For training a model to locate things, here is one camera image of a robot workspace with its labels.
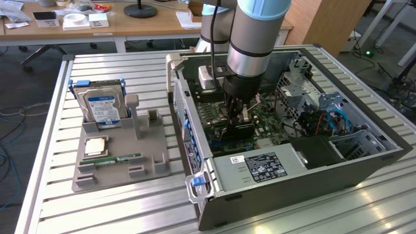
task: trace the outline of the hard drive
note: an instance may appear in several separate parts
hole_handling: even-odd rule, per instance
[[[129,117],[125,107],[125,82],[120,80],[69,81],[69,90],[83,111],[84,121],[96,122],[100,129],[120,126],[120,119]]]

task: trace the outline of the gray parts tray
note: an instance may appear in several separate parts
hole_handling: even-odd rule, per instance
[[[75,192],[165,177],[171,173],[157,110],[148,110],[147,116],[120,121],[121,127],[100,131],[95,130],[96,123],[83,124],[72,182]],[[104,142],[104,147],[100,153],[88,155],[85,143],[92,139]]]

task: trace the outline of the circuit board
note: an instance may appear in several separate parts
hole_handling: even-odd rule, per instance
[[[220,134],[227,123],[227,108],[224,102],[196,103],[205,136],[213,156],[241,153],[259,148],[280,145],[289,139],[281,122],[275,115],[267,97],[260,97],[260,103],[251,110],[255,133],[243,140],[221,141]]]

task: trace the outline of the red wire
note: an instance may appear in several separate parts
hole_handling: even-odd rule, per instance
[[[319,117],[319,121],[317,121],[317,126],[316,126],[316,132],[315,132],[315,135],[317,134],[317,130],[319,130],[319,125],[320,125],[320,121],[323,120],[323,116],[325,114],[321,114],[320,117]]]

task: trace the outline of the white cable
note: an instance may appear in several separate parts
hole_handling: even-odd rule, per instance
[[[33,107],[43,106],[43,105],[49,105],[49,104],[51,104],[51,102],[36,103],[36,104],[33,104],[33,105],[31,105],[31,106],[25,106],[24,108],[21,108],[19,112],[9,113],[9,114],[5,114],[5,113],[0,112],[0,115],[1,115],[1,116],[21,115],[21,116],[28,116],[28,117],[29,117],[29,116],[41,116],[41,115],[47,114],[48,112],[45,111],[45,112],[41,112],[41,113],[37,113],[37,114],[25,115],[25,114],[23,113],[23,111],[27,111],[27,110],[29,110],[29,109],[33,108]]]
[[[92,1],[92,2],[137,2],[137,1],[136,0],[120,0],[120,1]],[[171,9],[179,10],[179,11],[188,10],[188,8],[177,8],[177,7],[173,7],[173,6],[161,4],[159,2],[153,2],[153,1],[141,1],[141,3],[163,6],[163,7],[171,8]]]

